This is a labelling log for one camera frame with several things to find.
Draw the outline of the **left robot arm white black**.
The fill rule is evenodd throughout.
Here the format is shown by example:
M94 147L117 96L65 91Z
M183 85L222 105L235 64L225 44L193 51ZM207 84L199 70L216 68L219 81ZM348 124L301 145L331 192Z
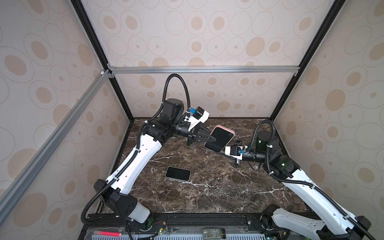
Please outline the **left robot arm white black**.
M150 221L151 212L130 192L149 160L174 135L187 138L187 144L214 142L204 123L209 113L201 107L184 109L177 99L163 101L159 113L140 129L138 141L124 162L106 180L97 180L94 189L97 198L123 219L140 224Z

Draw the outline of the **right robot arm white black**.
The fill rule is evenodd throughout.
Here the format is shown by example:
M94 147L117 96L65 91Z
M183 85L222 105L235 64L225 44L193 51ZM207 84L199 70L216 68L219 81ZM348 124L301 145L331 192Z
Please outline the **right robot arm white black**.
M261 213L259 224L264 231L286 229L309 240L361 240L373 239L368 230L371 222L364 216L355 216L344 209L287 155L279 152L280 140L272 131L260 131L253 142L241 141L226 147L226 156L263 165L275 180L293 191L315 212L317 219L294 214L271 204Z

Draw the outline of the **green circuit board module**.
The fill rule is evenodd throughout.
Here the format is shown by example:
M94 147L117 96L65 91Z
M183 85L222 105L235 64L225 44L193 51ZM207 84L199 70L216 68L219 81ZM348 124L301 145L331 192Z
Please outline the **green circuit board module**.
M223 228L205 228L203 229L203 240L225 240L226 231Z

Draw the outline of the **pink marker pen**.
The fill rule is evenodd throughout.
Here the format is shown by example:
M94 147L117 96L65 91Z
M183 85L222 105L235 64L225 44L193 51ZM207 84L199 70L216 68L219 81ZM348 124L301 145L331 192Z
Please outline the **pink marker pen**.
M106 231L94 231L94 235L109 236L109 237L121 237L122 233L106 232Z

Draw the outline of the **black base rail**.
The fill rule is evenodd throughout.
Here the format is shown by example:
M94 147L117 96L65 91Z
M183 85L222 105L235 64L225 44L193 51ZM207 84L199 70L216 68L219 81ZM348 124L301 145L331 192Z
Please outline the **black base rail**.
M109 228L122 227L124 230L129 228L130 231L138 233L155 233L161 227L166 227L168 230L177 230L180 228L209 228L219 227L224 228L229 232L230 227L240 228L245 232L259 232L262 234L278 234L289 232L287 229L275 227L272 230L265 230L261 224L261 214L244 214L244 213L165 213L153 214L152 225L146 227L144 224L136 221L128 221L120 217L110 217L106 220L85 225L85 228Z

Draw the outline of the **silver aluminium rail back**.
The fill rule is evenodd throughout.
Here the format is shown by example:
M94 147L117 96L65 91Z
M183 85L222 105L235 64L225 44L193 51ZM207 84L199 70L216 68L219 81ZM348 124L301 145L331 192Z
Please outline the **silver aluminium rail back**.
M299 66L111 67L113 74L297 73Z

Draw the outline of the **silver aluminium rail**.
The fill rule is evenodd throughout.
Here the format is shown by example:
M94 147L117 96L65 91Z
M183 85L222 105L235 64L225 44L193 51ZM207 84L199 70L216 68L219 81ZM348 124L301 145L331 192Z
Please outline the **silver aluminium rail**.
M113 74L297 73L299 66L111 67Z
M90 104L96 93L110 77L111 73L111 70L105 69L102 74L99 74L1 197L1 224L8 218L32 182L39 175L42 168L51 158L68 132L72 129L86 107Z

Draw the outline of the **black corner frame post left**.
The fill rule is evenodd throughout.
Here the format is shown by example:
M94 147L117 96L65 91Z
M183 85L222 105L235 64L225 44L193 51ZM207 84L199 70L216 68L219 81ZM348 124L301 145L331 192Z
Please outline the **black corner frame post left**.
M87 36L88 36L88 39L90 40L91 42L91 45L103 67L104 70L111 70L112 68L109 66L109 61L107 59L107 56L104 52L104 49L101 45L101 42L93 28L93 25L88 17L88 14L86 13L86 9L82 3L82 1L80 0L71 0L70 1L72 6L74 7L74 10L76 12L76 15L78 16ZM128 120L130 122L133 122L134 121L134 117L133 117L133 114L128 106L128 103L123 95L123 91L116 79L116 77L114 75L112 75L112 77L109 78L110 80L110 83L117 95L117 98L120 102L120 104L122 105L123 107L123 110L124 112L126 113L127 117L128 117Z

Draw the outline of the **black corner frame post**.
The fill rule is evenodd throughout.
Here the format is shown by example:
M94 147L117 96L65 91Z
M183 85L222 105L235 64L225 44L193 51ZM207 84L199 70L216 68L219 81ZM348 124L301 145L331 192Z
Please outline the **black corner frame post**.
M104 70L111 70L112 68L109 66L109 61L107 59L107 56L104 52L104 49L101 45L101 42L93 28L93 25L88 17L88 14L86 13L86 9L82 3L82 1L80 0L71 0L70 1L72 6L74 7L74 10L76 12L76 15L78 16L87 36L88 36L88 39L90 40L91 42L91 45L103 67ZM127 117L128 117L128 120L130 122L133 122L134 121L134 117L133 117L133 114L128 106L128 103L123 95L123 91L116 79L116 77L114 75L112 75L112 77L109 78L110 80L110 83L117 95L117 98L120 102L120 104L122 105L123 107L123 110L124 112L126 113Z
M321 45L322 41L326 37L327 33L329 32L332 24L337 19L337 16L339 15L340 11L342 10L343 6L345 5L347 1L346 0L336 0L331 5L330 10L326 14L324 20L322 21L313 41L309 45L309 48L307 49L302 61L299 64L299 70L296 74L293 75L291 80L289 81L288 86L286 87L285 91L283 92L282 97L280 98L278 104L276 105L274 111L272 112L269 119L271 121L274 121L277 116L279 115L280 111L282 110L284 104L286 103L287 99L291 95L292 91L294 90L297 82L300 80L302 74L306 70L307 66L309 65L311 59L315 55L316 51L318 50L319 46Z

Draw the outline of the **black corner frame post right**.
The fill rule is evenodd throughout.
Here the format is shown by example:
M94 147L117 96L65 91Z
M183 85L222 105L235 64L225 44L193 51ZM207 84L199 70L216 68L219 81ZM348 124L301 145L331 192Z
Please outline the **black corner frame post right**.
M321 45L322 41L326 37L327 33L329 32L332 24L337 19L337 16L339 15L340 11L342 10L343 6L345 5L347 1L346 0L336 0L331 5L330 10L326 14L324 20L322 21L313 41L309 45L309 48L307 49L302 61L299 64L299 70L296 74L293 75L291 80L289 81L288 86L286 87L285 91L283 92L282 97L280 98L278 104L276 105L274 111L272 112L269 119L271 121L274 121L277 116L279 115L280 111L282 110L284 104L286 103L287 99L291 95L292 91L294 90L297 82L300 80L302 74L306 70L307 66L309 65L311 59L315 55L316 51L318 50L319 46Z

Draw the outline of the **silver aluminium rail left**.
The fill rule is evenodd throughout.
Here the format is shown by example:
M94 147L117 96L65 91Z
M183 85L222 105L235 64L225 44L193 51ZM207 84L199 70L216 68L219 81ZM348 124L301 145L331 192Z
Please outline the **silver aluminium rail left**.
M68 132L72 129L86 107L90 104L96 93L110 77L111 73L111 70L105 69L102 74L99 74L1 197L1 224L8 218L32 182L39 175L42 168L51 158Z

